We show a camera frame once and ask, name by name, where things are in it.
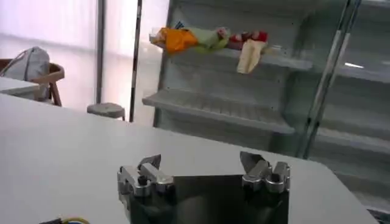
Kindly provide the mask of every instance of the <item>gray backpack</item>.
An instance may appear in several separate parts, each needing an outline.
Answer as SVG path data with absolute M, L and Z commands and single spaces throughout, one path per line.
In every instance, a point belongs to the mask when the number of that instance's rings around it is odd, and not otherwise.
M 20 53 L 3 70 L 0 76 L 11 79 L 29 81 L 49 74 L 50 59 L 48 53 L 39 48 L 32 47 Z M 40 98 L 47 98 L 48 86 L 40 86 Z

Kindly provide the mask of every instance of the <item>metal pole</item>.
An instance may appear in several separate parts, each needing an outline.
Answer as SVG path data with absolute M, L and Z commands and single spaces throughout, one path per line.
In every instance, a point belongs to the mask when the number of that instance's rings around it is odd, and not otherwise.
M 316 104 L 317 106 L 312 108 L 313 113 L 310 114 L 312 117 L 312 126 L 310 127 L 308 134 L 309 138 L 306 142 L 306 145 L 304 145 L 303 148 L 303 153 L 302 153 L 302 158 L 303 159 L 308 159 L 310 150 L 313 148 L 313 144 L 317 135 L 317 130 L 320 126 L 320 121 L 323 117 L 325 107 L 326 107 L 326 100 L 328 96 L 328 92 L 330 88 L 333 85 L 333 82 L 335 81 L 335 78 L 337 76 L 335 69 L 339 62 L 342 60 L 344 53 L 346 51 L 349 38 L 350 38 L 350 31 L 352 30 L 352 26 L 355 23 L 355 19 L 358 13 L 359 6 L 361 4 L 361 0 L 355 0 L 353 2 L 354 4 L 351 4 L 351 1 L 347 1 L 346 7 L 351 6 L 350 13 L 347 15 L 348 18 L 345 19 L 344 23 L 339 23 L 339 30 L 342 30 L 342 37 L 339 40 L 338 48 L 336 50 L 336 53 L 334 56 L 332 56 L 331 63 L 329 64 L 329 68 L 326 68 L 325 70 L 328 70 L 329 76 L 326 78 L 325 84 L 321 86 L 318 89 L 318 91 L 321 91 L 321 93 L 317 92 L 316 96 Z
M 104 30 L 105 30 L 105 0 L 97 0 L 97 56 L 96 56 L 96 103 L 102 101 L 102 79 L 103 79 L 103 62 L 104 62 Z
M 137 7 L 137 13 L 136 13 L 136 24 L 135 24 L 133 74 L 132 74 L 132 90 L 131 90 L 131 95 L 130 95 L 129 122 L 134 121 L 135 85 L 137 84 L 136 76 L 137 76 L 137 68 L 138 68 L 138 47 L 140 44 L 141 14 L 142 14 L 142 0 L 138 0 L 138 7 Z

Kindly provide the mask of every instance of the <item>cable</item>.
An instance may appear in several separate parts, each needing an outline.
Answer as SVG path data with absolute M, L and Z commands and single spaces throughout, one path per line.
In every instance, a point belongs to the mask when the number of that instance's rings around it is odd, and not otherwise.
M 63 219 L 62 223 L 63 224 L 74 224 L 74 223 L 90 224 L 88 221 L 80 217 L 71 217 L 68 219 Z
M 40 224 L 62 224 L 61 219 L 54 219 L 48 222 L 41 222 Z

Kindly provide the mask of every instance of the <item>black base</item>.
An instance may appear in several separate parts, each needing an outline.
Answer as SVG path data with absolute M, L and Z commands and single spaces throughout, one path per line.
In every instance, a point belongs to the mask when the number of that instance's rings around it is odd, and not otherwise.
M 251 193 L 242 175 L 174 177 L 168 195 L 130 198 L 133 224 L 288 223 L 289 193 Z

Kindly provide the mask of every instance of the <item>wooden chair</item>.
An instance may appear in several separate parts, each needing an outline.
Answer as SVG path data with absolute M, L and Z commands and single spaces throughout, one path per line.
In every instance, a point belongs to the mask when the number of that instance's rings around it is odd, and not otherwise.
M 0 71 L 11 62 L 12 59 L 0 59 Z M 59 89 L 57 88 L 57 81 L 65 77 L 65 72 L 62 66 L 50 63 L 49 74 L 28 80 L 41 85 L 49 85 L 49 99 L 53 101 L 54 105 L 62 106 Z

